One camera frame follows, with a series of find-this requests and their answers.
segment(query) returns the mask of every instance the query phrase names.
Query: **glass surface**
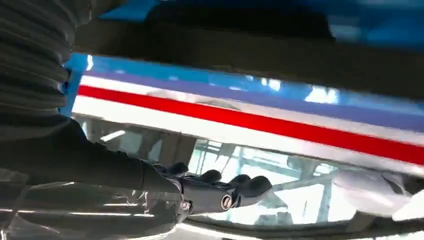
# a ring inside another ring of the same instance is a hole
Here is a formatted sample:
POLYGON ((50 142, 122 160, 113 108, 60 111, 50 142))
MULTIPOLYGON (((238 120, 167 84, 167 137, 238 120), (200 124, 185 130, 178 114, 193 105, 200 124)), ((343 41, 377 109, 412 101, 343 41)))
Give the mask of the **glass surface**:
POLYGON ((72 117, 92 142, 101 142, 110 150, 122 151, 151 163, 159 161, 163 132, 141 126, 127 125, 75 115, 72 117))
POLYGON ((223 182, 239 174, 262 175, 274 189, 258 204, 194 217, 197 220, 283 227, 350 220, 356 212, 331 184, 337 171, 350 166, 199 139, 188 168, 194 174, 218 170, 223 182))

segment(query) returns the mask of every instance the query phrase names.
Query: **dark beam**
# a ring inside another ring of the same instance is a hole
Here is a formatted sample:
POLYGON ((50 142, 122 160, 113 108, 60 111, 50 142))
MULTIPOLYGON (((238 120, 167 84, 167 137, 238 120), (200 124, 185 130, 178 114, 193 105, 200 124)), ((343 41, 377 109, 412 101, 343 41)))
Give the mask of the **dark beam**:
POLYGON ((421 52, 110 20, 80 27, 75 51, 424 99, 421 52))

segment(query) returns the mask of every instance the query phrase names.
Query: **window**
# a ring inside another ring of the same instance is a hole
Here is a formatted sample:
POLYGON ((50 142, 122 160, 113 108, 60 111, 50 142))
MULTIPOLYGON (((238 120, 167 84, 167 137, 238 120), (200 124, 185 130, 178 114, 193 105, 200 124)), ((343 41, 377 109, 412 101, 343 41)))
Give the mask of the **window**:
POLYGON ((263 175, 274 189, 256 205, 195 217, 198 220, 275 227, 349 220, 356 212, 331 184, 332 176, 348 166, 199 139, 188 168, 194 174, 218 170, 223 182, 239 174, 263 175))

